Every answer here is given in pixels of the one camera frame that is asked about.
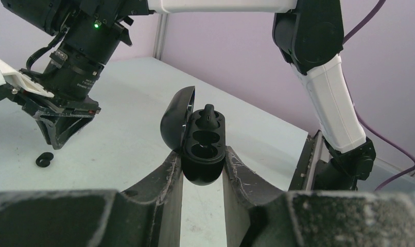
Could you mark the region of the black oval charging case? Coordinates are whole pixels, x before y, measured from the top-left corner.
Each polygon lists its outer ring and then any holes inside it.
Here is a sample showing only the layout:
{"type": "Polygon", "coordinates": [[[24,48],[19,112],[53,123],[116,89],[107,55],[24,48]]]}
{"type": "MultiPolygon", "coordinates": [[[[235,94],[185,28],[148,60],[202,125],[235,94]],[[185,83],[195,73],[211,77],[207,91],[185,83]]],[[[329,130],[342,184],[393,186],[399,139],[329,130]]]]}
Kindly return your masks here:
{"type": "Polygon", "coordinates": [[[216,181],[226,158],[226,119],[215,110],[219,128],[200,129],[196,121],[200,111],[194,109],[195,87],[177,91],[160,122],[164,143],[181,157],[182,171],[187,180],[198,186],[216,181]]]}

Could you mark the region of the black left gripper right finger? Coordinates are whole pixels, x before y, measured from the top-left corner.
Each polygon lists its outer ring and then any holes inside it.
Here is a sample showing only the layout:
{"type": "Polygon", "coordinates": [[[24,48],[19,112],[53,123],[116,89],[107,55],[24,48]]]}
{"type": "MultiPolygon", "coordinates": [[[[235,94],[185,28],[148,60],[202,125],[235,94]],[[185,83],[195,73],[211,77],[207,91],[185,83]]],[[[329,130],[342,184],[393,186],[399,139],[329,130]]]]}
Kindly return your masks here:
{"type": "Polygon", "coordinates": [[[415,191],[282,191],[227,147],[223,195],[227,246],[415,246],[415,191]]]}

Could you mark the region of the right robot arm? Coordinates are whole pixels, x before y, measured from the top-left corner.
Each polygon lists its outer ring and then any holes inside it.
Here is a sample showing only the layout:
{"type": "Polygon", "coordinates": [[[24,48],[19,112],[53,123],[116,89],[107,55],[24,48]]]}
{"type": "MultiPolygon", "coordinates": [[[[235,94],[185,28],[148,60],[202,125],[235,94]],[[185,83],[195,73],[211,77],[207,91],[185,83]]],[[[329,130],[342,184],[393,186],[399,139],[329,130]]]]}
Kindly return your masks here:
{"type": "Polygon", "coordinates": [[[165,141],[181,156],[188,179],[206,183],[224,171],[226,235],[231,246],[415,246],[415,209],[406,195],[360,194],[376,153],[360,126],[341,68],[350,37],[339,1],[3,1],[3,6],[53,37],[32,54],[20,78],[24,109],[46,141],[61,147],[98,111],[88,98],[135,15],[184,12],[269,12],[272,36],[315,107],[331,160],[311,177],[311,191],[280,192],[224,144],[211,105],[189,108],[181,90],[162,121],[165,141]]]}

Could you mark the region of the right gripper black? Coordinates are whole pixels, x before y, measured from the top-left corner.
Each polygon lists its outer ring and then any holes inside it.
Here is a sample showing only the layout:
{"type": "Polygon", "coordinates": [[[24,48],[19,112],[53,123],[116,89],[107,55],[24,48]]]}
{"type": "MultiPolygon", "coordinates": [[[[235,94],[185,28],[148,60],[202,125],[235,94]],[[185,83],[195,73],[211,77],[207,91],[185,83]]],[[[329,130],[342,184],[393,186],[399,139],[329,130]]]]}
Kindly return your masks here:
{"type": "Polygon", "coordinates": [[[53,97],[21,90],[13,101],[29,115],[42,116],[36,123],[46,143],[54,150],[60,150],[100,111],[98,102],[88,94],[107,63],[107,49],[62,44],[50,54],[50,62],[44,72],[33,71],[32,65],[47,51],[49,47],[32,54],[21,71],[53,93],[53,97]]]}

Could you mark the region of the black clip earbud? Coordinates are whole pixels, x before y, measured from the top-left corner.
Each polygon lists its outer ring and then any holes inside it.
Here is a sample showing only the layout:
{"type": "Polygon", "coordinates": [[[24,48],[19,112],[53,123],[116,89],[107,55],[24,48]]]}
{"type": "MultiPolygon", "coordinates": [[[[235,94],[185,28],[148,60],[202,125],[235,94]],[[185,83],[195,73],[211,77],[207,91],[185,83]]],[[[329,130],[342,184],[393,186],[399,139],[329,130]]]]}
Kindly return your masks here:
{"type": "Polygon", "coordinates": [[[40,156],[37,157],[35,164],[38,167],[46,168],[51,164],[51,161],[54,158],[54,154],[51,152],[44,152],[40,156]]]}
{"type": "Polygon", "coordinates": [[[214,106],[206,104],[203,111],[199,112],[200,118],[196,121],[197,127],[205,130],[215,130],[219,128],[214,106]]]}

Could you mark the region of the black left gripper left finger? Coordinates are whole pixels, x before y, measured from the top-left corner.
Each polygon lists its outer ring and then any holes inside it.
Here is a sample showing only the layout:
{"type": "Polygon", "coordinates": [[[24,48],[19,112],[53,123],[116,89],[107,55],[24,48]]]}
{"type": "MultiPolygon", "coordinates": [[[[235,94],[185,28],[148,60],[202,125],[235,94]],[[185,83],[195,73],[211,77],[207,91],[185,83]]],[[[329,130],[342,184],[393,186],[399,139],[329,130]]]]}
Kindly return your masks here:
{"type": "Polygon", "coordinates": [[[121,192],[0,192],[0,246],[179,246],[182,192],[175,152],[121,192]]]}

